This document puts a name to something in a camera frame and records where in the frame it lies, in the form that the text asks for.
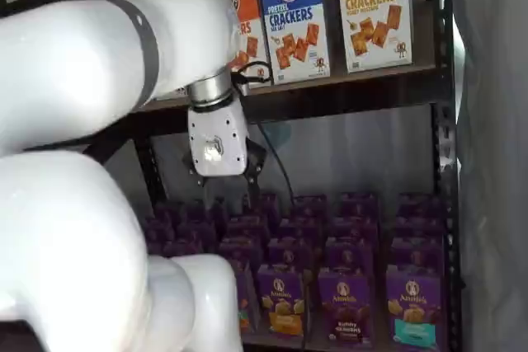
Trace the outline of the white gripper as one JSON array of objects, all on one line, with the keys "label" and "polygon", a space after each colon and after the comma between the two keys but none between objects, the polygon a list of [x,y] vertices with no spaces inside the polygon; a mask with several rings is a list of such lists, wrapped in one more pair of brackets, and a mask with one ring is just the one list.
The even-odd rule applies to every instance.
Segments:
[{"label": "white gripper", "polygon": [[181,158],[187,173],[204,188],[206,177],[240,176],[245,171],[249,207],[256,208],[260,195],[258,177],[267,151],[247,138],[241,102],[234,100],[218,109],[210,106],[204,112],[189,109],[187,115],[191,151]]}]

